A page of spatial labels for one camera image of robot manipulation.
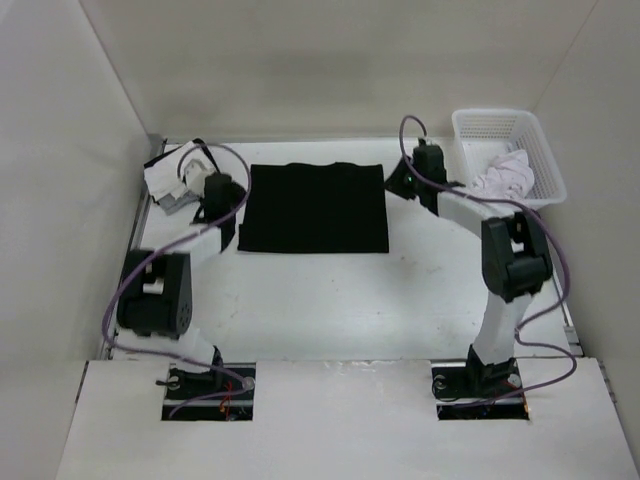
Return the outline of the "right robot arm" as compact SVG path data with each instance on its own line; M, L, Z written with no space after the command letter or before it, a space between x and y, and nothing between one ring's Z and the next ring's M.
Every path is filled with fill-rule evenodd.
M476 202L450 182L442 149L424 139L384 182L387 191L418 199L435 216L474 234L481 242L481 274L488 290L478 335L462 367L434 367L439 400L489 399L503 395L518 373L515 332L533 297L553 273L547 240L533 218L499 204Z

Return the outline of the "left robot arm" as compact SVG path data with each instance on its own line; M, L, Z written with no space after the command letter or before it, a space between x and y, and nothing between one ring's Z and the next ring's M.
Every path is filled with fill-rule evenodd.
M174 362L169 387L214 398L224 379L242 380L224 367L218 347L192 325L192 270L222 253L236 232L236 213L246 189L224 173L205 177L200 204L184 237L166 248L134 249L122 271L116 305L117 351L136 360L160 357Z

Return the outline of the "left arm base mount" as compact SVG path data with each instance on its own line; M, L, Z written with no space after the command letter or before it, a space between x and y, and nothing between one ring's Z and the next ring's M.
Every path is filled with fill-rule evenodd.
M239 379L219 372L190 372L171 366L156 385L164 389L162 421L252 421L254 391L244 391L241 379L256 379L255 363L231 363L225 367Z

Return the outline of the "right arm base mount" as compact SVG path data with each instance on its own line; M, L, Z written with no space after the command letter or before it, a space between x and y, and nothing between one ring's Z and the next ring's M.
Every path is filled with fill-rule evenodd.
M472 348L463 364L431 367L432 394L441 421L529 420L514 358L484 365Z

